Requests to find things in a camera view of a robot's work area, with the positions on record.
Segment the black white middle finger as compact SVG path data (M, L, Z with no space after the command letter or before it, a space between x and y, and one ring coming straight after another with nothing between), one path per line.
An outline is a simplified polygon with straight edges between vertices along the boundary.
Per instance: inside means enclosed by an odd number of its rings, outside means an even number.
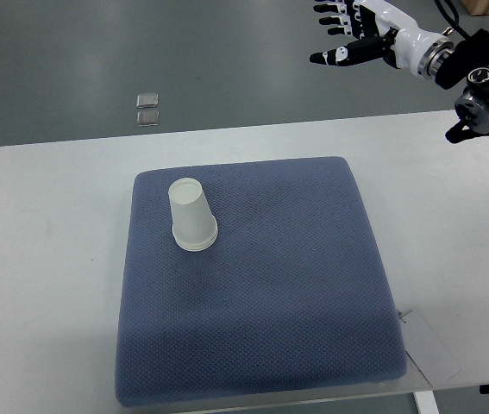
M349 15L337 14L333 16L325 16L318 20L323 26L353 26L357 21Z

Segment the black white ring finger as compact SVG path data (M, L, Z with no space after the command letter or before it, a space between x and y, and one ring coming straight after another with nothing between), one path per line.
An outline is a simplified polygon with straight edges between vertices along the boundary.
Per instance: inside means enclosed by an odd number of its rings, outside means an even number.
M317 13L353 14L355 7L353 2L317 2L313 10Z

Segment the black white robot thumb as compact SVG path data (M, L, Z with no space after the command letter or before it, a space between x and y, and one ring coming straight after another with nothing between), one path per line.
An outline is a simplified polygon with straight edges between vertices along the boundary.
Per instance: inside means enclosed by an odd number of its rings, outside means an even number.
M313 53L310 63L323 66L355 66L381 59L391 51L393 39L374 36L359 39L325 52Z

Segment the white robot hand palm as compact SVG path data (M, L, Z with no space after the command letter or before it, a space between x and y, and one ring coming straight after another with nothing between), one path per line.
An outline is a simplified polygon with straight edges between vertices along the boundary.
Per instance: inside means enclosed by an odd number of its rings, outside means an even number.
M434 79L442 62L453 52L454 45L447 36L419 28L412 17L386 1L354 1L354 4L362 16L365 10L373 13L380 35L391 29L397 31L391 50L398 69L408 69L419 78Z

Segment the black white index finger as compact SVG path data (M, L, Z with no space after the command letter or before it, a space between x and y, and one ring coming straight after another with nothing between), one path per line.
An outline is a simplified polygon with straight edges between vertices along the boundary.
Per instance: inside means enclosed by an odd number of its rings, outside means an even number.
M334 26L327 29L329 35L362 36L361 28L351 26Z

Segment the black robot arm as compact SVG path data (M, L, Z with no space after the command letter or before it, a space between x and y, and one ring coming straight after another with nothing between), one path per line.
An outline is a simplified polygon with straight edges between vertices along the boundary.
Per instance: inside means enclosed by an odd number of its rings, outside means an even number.
M324 66L355 66L382 59L395 69L430 79L444 90L465 81L455 101L458 122L447 131L451 143L489 136L489 32L468 34L459 24L455 8L441 13L462 37L454 44L445 34L421 29L416 20L387 1L318 1L320 24L329 35L352 41L314 53L310 62Z

